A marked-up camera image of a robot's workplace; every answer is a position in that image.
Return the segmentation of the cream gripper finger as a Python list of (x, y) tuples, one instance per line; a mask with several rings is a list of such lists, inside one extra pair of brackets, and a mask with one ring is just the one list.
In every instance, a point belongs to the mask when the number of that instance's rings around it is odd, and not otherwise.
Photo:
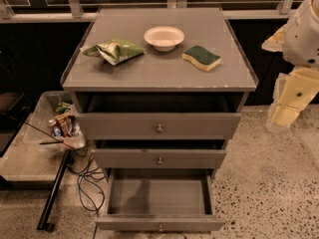
[(269, 108), (266, 128), (272, 132), (281, 132), (290, 129), (300, 115), (300, 112), (290, 107), (272, 104)]

